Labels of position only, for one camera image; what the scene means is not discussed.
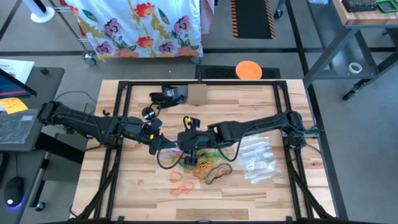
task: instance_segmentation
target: sticky note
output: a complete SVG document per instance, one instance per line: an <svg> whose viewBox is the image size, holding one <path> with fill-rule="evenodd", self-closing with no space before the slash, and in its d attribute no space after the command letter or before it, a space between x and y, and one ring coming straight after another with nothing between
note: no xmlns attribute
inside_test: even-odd
<svg viewBox="0 0 398 224"><path fill-rule="evenodd" d="M20 99L15 97L0 99L0 105L8 114L27 110L27 106Z"/></svg>

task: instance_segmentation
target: computer mouse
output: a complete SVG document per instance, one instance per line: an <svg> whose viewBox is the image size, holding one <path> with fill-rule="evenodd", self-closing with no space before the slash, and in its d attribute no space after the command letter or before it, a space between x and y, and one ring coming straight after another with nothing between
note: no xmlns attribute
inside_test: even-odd
<svg viewBox="0 0 398 224"><path fill-rule="evenodd" d="M9 207L15 207L20 204L24 198L24 179L14 177L9 180L4 189L4 201Z"/></svg>

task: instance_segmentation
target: wooden tabletop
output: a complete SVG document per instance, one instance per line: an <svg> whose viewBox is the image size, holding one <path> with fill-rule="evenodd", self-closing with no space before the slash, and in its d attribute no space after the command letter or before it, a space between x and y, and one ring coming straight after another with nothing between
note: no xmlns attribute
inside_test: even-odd
<svg viewBox="0 0 398 224"><path fill-rule="evenodd" d="M341 0L333 0L343 25L397 25L398 12L382 13L379 9L369 12L347 12Z"/></svg>
<svg viewBox="0 0 398 224"><path fill-rule="evenodd" d="M292 107L302 116L306 127L312 126L312 116L302 80L287 80ZM113 111L118 80L102 82L95 114ZM159 92L160 86L134 86L132 88L129 116L141 117L141 110L150 104L149 93ZM192 116L201 119L201 129L220 121L249 121L277 113L271 86L208 86L209 104L204 106L178 105L161 111L162 132L168 139L175 139L183 131L182 118ZM282 177L261 184L252 184L243 176L239 161L231 163L233 172L207 185L192 174L186 174L180 166L172 170L161 169L148 153L148 147L125 139L116 189L112 219L125 216L125 220L285 220L294 217L294 208L280 131L266 133L282 172ZM307 142L317 148L314 139ZM91 140L88 147L98 145ZM309 189L325 207L335 214L325 168L320 154L310 148L302 149L302 158ZM81 167L72 211L79 214L98 189L104 149L88 151ZM170 182L170 173L183 173L183 180ZM170 194L185 182L193 182L195 188L187 194ZM301 211L305 214L303 196ZM106 206L105 196L101 216Z"/></svg>

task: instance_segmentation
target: black floor mat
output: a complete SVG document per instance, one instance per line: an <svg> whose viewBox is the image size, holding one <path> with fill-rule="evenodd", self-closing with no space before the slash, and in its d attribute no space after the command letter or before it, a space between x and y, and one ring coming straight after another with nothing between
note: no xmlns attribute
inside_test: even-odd
<svg viewBox="0 0 398 224"><path fill-rule="evenodd" d="M231 0L233 35L242 39L274 39L269 0Z"/></svg>
<svg viewBox="0 0 398 224"><path fill-rule="evenodd" d="M279 79L279 68L261 68L261 79ZM235 74L235 66L216 66L216 65L197 65L195 78L202 79L234 79L238 78Z"/></svg>

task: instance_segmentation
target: floral curtain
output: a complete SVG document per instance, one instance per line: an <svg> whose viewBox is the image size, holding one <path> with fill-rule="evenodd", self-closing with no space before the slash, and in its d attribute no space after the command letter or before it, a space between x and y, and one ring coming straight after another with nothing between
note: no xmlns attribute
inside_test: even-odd
<svg viewBox="0 0 398 224"><path fill-rule="evenodd" d="M100 59L202 57L200 0L67 0Z"/></svg>

